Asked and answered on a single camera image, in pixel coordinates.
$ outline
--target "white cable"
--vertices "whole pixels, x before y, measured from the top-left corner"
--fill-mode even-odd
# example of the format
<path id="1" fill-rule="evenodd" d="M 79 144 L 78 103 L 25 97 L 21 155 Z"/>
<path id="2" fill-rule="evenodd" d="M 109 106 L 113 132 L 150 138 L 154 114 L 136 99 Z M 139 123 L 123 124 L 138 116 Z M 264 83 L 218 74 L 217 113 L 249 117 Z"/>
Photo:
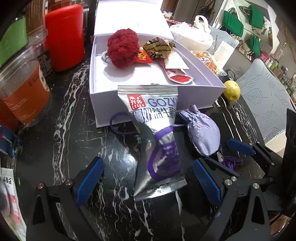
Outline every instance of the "white cable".
<path id="1" fill-rule="evenodd" d="M 102 60 L 105 61 L 108 64 L 112 64 L 111 59 L 108 57 L 107 51 L 102 53 Z"/>

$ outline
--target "silver snack bag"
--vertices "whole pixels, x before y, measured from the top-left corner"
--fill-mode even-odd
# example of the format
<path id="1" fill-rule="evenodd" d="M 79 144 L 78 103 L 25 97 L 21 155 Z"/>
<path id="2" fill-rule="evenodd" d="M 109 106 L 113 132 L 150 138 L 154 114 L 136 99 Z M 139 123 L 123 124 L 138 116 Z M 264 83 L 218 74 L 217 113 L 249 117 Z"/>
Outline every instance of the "silver snack bag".
<path id="1" fill-rule="evenodd" d="M 187 184 L 173 134 L 177 85 L 119 85 L 118 96 L 141 134 L 135 201 L 173 192 Z"/>

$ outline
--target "lavender satin pouch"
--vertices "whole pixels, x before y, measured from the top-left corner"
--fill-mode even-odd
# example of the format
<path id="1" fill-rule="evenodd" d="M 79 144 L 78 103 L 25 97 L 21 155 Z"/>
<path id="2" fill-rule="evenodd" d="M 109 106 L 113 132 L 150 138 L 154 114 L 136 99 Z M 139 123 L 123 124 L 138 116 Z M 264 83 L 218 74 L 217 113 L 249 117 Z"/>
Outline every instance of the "lavender satin pouch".
<path id="1" fill-rule="evenodd" d="M 181 168 L 173 125 L 177 85 L 119 85 L 118 96 L 141 136 L 134 199 L 174 192 L 187 184 Z"/>
<path id="2" fill-rule="evenodd" d="M 189 138 L 197 152 L 202 156 L 214 154 L 220 146 L 220 130 L 216 123 L 195 105 L 181 111 L 180 116 L 186 122 Z"/>

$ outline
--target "red logo label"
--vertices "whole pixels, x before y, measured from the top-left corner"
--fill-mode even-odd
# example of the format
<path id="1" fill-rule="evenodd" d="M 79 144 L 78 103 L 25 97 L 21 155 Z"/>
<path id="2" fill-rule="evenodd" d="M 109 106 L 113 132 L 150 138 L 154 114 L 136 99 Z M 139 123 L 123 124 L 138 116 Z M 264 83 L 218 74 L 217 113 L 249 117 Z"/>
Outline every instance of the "red logo label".
<path id="1" fill-rule="evenodd" d="M 128 95 L 128 101 L 130 102 L 132 110 L 146 106 L 141 95 Z"/>

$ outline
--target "handbag handle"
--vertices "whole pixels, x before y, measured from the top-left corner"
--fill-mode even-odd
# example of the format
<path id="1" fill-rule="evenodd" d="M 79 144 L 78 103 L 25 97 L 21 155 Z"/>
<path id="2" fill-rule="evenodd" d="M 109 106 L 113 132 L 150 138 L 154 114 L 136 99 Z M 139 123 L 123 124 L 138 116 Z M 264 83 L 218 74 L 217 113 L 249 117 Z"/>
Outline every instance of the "handbag handle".
<path id="1" fill-rule="evenodd" d="M 202 26 L 202 24 L 200 24 L 200 18 L 202 18 L 202 20 L 204 21 L 204 27 Z M 195 17 L 195 20 L 193 21 L 194 22 L 194 27 L 198 28 L 198 29 L 201 29 L 204 30 L 206 33 L 210 33 L 210 29 L 209 29 L 209 22 L 207 21 L 206 17 L 205 16 L 202 16 L 202 15 L 197 15 Z"/>

